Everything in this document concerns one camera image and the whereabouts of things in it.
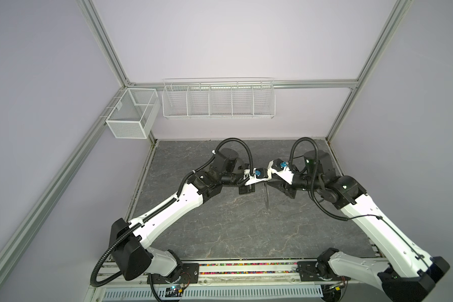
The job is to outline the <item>grey perforated ring disc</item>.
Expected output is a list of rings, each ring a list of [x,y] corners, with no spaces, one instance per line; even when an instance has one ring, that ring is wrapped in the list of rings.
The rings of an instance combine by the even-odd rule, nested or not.
[[[269,210],[269,186],[267,183],[264,183],[264,201],[266,209]]]

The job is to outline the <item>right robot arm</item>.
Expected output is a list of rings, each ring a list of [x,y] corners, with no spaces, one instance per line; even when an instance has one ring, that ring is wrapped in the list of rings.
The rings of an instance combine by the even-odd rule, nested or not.
[[[314,204],[337,221],[354,222],[375,244],[382,260],[365,260],[329,248],[313,273],[322,279],[351,278],[373,286],[391,301],[423,301],[448,273],[450,264],[410,240],[351,176],[338,176],[328,153],[308,137],[294,142],[288,160],[275,159],[268,171],[272,187],[294,198],[308,192]]]

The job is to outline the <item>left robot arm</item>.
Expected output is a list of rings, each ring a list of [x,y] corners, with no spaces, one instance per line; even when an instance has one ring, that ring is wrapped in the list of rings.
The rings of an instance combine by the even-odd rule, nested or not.
[[[131,281],[144,273],[158,274],[168,282],[181,279],[183,263],[172,250],[152,247],[155,239],[185,214],[218,195],[224,186],[248,192],[254,177],[253,156],[239,138],[226,138],[202,166],[183,177],[177,191],[147,213],[115,221],[109,246],[94,266],[90,285],[99,288],[120,276]]]

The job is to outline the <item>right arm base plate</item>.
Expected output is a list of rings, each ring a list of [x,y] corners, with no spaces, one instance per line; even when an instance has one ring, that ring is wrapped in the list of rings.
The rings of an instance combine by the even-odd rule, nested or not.
[[[323,262],[317,261],[298,261],[296,272],[301,281],[340,281],[341,276],[336,275],[333,270]]]

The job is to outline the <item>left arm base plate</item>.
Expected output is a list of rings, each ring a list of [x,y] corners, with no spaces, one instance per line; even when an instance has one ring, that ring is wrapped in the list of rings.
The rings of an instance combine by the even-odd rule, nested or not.
[[[152,277],[147,278],[147,283],[150,284],[196,284],[199,278],[198,263],[183,263],[178,265],[172,273],[167,276],[160,274],[152,274]]]

